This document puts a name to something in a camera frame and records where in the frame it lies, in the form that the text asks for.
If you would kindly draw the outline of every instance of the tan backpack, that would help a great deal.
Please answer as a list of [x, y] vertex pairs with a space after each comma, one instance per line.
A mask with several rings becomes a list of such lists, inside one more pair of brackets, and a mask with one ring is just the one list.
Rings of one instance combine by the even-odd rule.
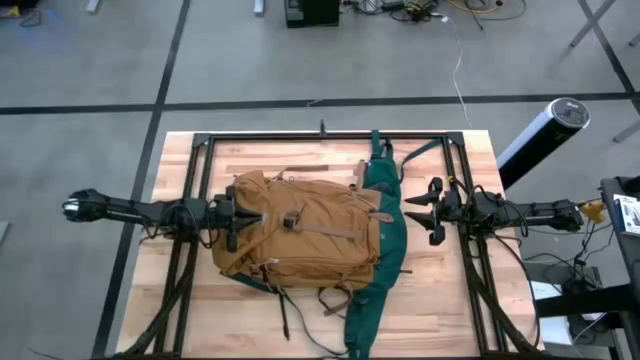
[[238, 206], [263, 218], [238, 234], [236, 252], [225, 241], [214, 243], [213, 260], [222, 274], [243, 274], [268, 287], [339, 287], [349, 293], [372, 281], [379, 221], [393, 221], [378, 212], [380, 192], [285, 180], [282, 173], [269, 179], [262, 171], [238, 176], [234, 186]]

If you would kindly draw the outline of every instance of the backpack strap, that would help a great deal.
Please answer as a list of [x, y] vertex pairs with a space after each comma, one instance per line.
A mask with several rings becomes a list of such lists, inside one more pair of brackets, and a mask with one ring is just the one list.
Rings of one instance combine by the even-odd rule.
[[380, 146], [380, 131], [371, 130], [371, 159], [382, 158], [382, 146]]
[[371, 130], [371, 159], [382, 159], [382, 152], [386, 150], [385, 158], [393, 159], [393, 146], [391, 140], [387, 138], [384, 142], [384, 148], [380, 146], [380, 131]]
[[282, 296], [284, 297], [284, 299], [287, 300], [289, 302], [289, 304], [291, 304], [291, 306], [293, 306], [294, 309], [296, 309], [296, 312], [300, 316], [300, 321], [302, 321], [302, 329], [304, 330], [304, 333], [307, 334], [307, 337], [309, 338], [309, 340], [311, 340], [311, 342], [313, 342], [314, 344], [316, 344], [320, 348], [324, 349], [329, 354], [331, 354], [333, 356], [336, 356], [336, 357], [345, 355], [347, 353], [347, 351], [344, 351], [344, 352], [333, 351], [333, 350], [327, 348], [326, 346], [320, 344], [318, 341], [316, 341], [316, 339], [314, 339], [311, 336], [311, 334], [309, 333], [309, 329], [307, 329], [307, 324], [304, 322], [304, 317], [302, 316], [302, 311], [300, 311], [300, 308], [298, 307], [298, 305], [296, 305], [293, 302], [293, 300], [291, 300], [291, 298], [289, 297], [289, 294], [287, 294], [287, 292], [284, 291], [284, 289], [281, 289], [280, 291], [281, 291]]
[[318, 288], [318, 302], [320, 303], [320, 305], [322, 305], [326, 310], [324, 311], [324, 316], [329, 316], [329, 315], [336, 315], [342, 319], [344, 319], [344, 315], [338, 313], [338, 311], [346, 308], [349, 306], [349, 304], [351, 304], [351, 301], [353, 299], [353, 292], [348, 291], [347, 289], [344, 289], [342, 287], [335, 287], [335, 289], [338, 289], [340, 291], [342, 291], [345, 295], [347, 295], [347, 300], [341, 302], [338, 305], [335, 306], [329, 306], [329, 304], [327, 304], [324, 299], [322, 299], [322, 293], [326, 290], [327, 288]]
[[404, 160], [402, 160], [402, 164], [400, 164], [400, 182], [404, 180], [404, 164], [408, 163], [409, 161], [415, 159], [416, 157], [422, 155], [423, 153], [433, 149], [438, 145], [440, 145], [440, 140], [432, 140], [422, 145], [421, 147], [417, 148], [416, 150], [410, 152], [409, 155], [407, 155], [407, 157], [405, 157]]
[[386, 291], [358, 291], [347, 310], [344, 344], [349, 359], [369, 359], [387, 299]]

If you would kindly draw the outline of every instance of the green fabric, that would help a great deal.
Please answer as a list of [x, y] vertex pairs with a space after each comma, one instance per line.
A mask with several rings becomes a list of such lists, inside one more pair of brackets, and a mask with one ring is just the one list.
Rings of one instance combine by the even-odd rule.
[[380, 261], [375, 267], [373, 282], [354, 292], [347, 310], [344, 342], [350, 359], [369, 358], [387, 293], [398, 279], [407, 252], [407, 226], [400, 210], [401, 181], [393, 161], [393, 146], [387, 141], [386, 154], [382, 156], [377, 130], [372, 132], [371, 138], [372, 156], [365, 173], [364, 187], [382, 192], [380, 212], [391, 214], [394, 221], [380, 222]]

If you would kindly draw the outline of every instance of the wooden tabletop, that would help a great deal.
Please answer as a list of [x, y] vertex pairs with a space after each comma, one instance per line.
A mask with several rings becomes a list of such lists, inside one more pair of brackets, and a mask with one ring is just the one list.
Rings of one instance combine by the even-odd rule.
[[[182, 196], [192, 142], [191, 132], [168, 133], [153, 200]], [[475, 184], [487, 191], [502, 192], [495, 156], [487, 131], [465, 131], [467, 154]], [[424, 140], [393, 142], [397, 163]], [[234, 175], [260, 169], [266, 176], [291, 165], [328, 164], [329, 171], [292, 173], [296, 179], [326, 179], [348, 185], [354, 182], [358, 160], [368, 159], [370, 142], [322, 140], [305, 142], [216, 142], [209, 197], [224, 193]], [[456, 172], [461, 174], [459, 164]], [[199, 188], [196, 171], [194, 194]], [[405, 167], [404, 198], [424, 194], [432, 177], [446, 177], [441, 148], [419, 156]], [[403, 203], [404, 211], [425, 211]], [[401, 274], [391, 289], [372, 357], [477, 356], [467, 285], [461, 262], [457, 231], [446, 227], [445, 242], [430, 246], [428, 233], [407, 219], [408, 252], [402, 266], [412, 274]], [[512, 230], [503, 230], [513, 235]], [[517, 251], [515, 242], [510, 243]], [[530, 341], [535, 338], [535, 317], [529, 286], [517, 261], [496, 241], [489, 241], [500, 304], [514, 324]], [[171, 242], [148, 240], [140, 246], [127, 311], [120, 332], [118, 351], [126, 349], [151, 321], [160, 307], [171, 253]], [[334, 350], [344, 350], [344, 321], [323, 315], [315, 289], [292, 289], [289, 294], [301, 308], [314, 337]], [[225, 278], [213, 264], [210, 250], [200, 247], [187, 322], [185, 357], [318, 357], [327, 355], [305, 336], [295, 311], [287, 309], [291, 340], [282, 334], [282, 318], [277, 296]], [[173, 339], [173, 316], [167, 349]], [[485, 316], [490, 344], [494, 344], [491, 323]]]

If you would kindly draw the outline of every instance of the black metal frame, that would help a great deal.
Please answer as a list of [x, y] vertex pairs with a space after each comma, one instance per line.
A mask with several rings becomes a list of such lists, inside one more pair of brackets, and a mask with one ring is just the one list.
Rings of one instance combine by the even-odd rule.
[[[467, 158], [466, 147], [464, 143], [464, 136], [462, 132], [381, 132], [382, 139], [413, 139], [413, 140], [439, 140], [443, 146], [445, 167], [447, 176], [456, 178], [455, 163], [452, 155], [451, 146], [454, 146], [458, 152], [460, 158], [460, 167], [462, 169], [462, 178], [467, 193], [473, 192], [473, 180], [471, 177], [471, 168], [469, 166], [469, 160]], [[191, 146], [191, 154], [189, 156], [189, 162], [187, 167], [187, 174], [184, 184], [183, 196], [190, 197], [193, 190], [193, 181], [195, 178], [196, 164], [198, 162], [198, 156], [200, 150], [204, 147], [206, 150], [205, 159], [202, 169], [202, 176], [200, 181], [200, 189], [198, 197], [206, 200], [207, 190], [211, 176], [211, 166], [213, 160], [213, 152], [215, 144], [219, 141], [313, 141], [313, 140], [370, 140], [370, 132], [326, 132], [321, 125], [321, 131], [317, 132], [282, 132], [282, 133], [197, 133], [193, 136], [193, 142]], [[451, 191], [458, 193], [457, 186], [451, 186]], [[465, 225], [458, 225], [460, 248], [463, 257], [471, 258], [470, 239], [469, 233], [465, 228]], [[180, 260], [180, 253], [182, 244], [184, 242], [189, 243], [189, 253], [187, 256], [187, 263], [185, 265], [183, 274], [180, 280], [176, 282], [178, 265]], [[491, 271], [491, 264], [487, 252], [487, 246], [484, 239], [477, 241], [479, 249], [479, 258], [482, 270], [482, 277], [484, 283], [487, 286], [491, 296], [497, 299], [495, 283], [493, 274]], [[140, 351], [131, 353], [133, 357], [142, 358], [179, 358], [182, 353], [184, 345], [184, 336], [186, 321], [189, 311], [189, 302], [191, 296], [191, 289], [193, 286], [193, 274], [195, 272], [196, 255], [198, 251], [198, 240], [192, 236], [189, 239], [176, 240], [173, 244], [171, 251], [171, 257], [169, 262], [169, 268], [167, 271], [167, 281], [165, 283], [165, 289], [163, 294], [163, 310], [165, 318], [159, 321], [157, 324], [152, 324], [152, 335], [155, 338], [153, 352], [150, 354], [142, 354], [146, 350], [146, 347]], [[467, 279], [467, 289], [469, 291], [469, 302], [472, 311], [473, 326], [476, 334], [476, 341], [478, 349], [480, 351], [480, 357], [483, 359], [535, 359], [540, 358], [539, 354], [519, 354], [508, 351], [507, 340], [505, 332], [500, 326], [498, 320], [492, 316], [493, 329], [496, 333], [496, 347], [497, 351], [489, 350], [489, 343], [487, 340], [487, 333], [484, 326], [482, 309], [480, 305], [479, 294], [474, 287], [473, 283], [469, 280], [469, 274], [476, 272], [473, 263], [470, 261], [463, 261], [465, 277]], [[175, 331], [175, 338], [173, 341], [172, 351], [166, 352], [166, 332], [167, 332], [167, 318], [168, 313], [176, 304], [176, 299], [179, 298], [180, 308], [178, 311], [178, 320]]]

